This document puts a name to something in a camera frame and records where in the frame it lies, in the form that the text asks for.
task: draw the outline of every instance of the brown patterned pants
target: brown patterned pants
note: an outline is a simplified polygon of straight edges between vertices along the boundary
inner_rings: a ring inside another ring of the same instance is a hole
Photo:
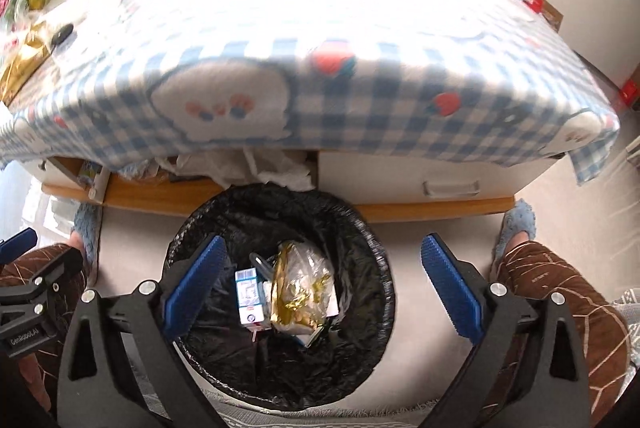
[[[62,255],[68,248],[67,245],[56,244],[48,248],[35,249],[24,254],[12,264],[5,265],[4,268],[0,265],[0,287],[26,283],[34,273],[41,270],[49,261]],[[60,290],[56,294],[54,302],[56,318],[63,328],[69,328],[76,304],[86,286],[87,269],[84,267],[83,271],[73,279],[60,284]],[[64,340],[59,340],[48,347],[43,347],[35,357],[28,356],[18,362],[20,371],[32,394],[44,407],[50,406],[48,410],[52,414],[56,413],[58,373],[63,345]]]
[[[620,314],[576,269],[536,242],[516,246],[498,266],[498,281],[513,294],[545,299],[562,293],[582,339],[589,370],[591,425],[610,410],[629,363],[629,336]]]

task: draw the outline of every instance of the drawer handle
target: drawer handle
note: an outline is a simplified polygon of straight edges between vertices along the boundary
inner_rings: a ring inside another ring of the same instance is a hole
[[[480,182],[473,183],[422,183],[422,191],[432,199],[449,199],[452,197],[474,197],[480,193]]]

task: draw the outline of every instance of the gold bag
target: gold bag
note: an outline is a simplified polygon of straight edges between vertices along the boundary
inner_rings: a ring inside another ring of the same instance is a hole
[[[330,262],[314,246],[282,243],[271,287],[272,325],[293,335],[313,334],[324,323],[333,286]]]
[[[8,107],[50,54],[46,23],[32,25],[18,54],[4,66],[0,76],[0,101]]]

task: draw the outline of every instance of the blue gripper pad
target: blue gripper pad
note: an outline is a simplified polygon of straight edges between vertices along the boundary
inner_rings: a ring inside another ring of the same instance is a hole
[[[174,341],[190,331],[226,261],[222,237],[214,237],[164,302],[164,337]]]
[[[0,243],[0,265],[11,264],[38,244],[38,234],[33,228],[27,228],[7,241]]]
[[[422,240],[420,257],[456,331],[478,345],[484,335],[482,308],[446,250],[434,236],[427,235]]]

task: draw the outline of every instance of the metal screw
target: metal screw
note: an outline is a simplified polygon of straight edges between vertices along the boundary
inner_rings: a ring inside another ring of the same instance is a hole
[[[140,291],[140,293],[145,295],[151,294],[155,290],[156,290],[156,282],[154,282],[153,280],[146,280],[140,284],[140,287],[138,287],[138,291]]]
[[[500,282],[492,283],[489,289],[493,294],[495,294],[495,296],[504,296],[507,294],[507,288]]]
[[[93,289],[87,289],[86,291],[84,291],[84,293],[82,293],[82,296],[80,297],[80,299],[84,303],[89,303],[94,298],[95,298],[95,291]]]
[[[556,305],[562,305],[564,303],[564,295],[561,294],[561,293],[552,293],[551,294],[551,300]]]

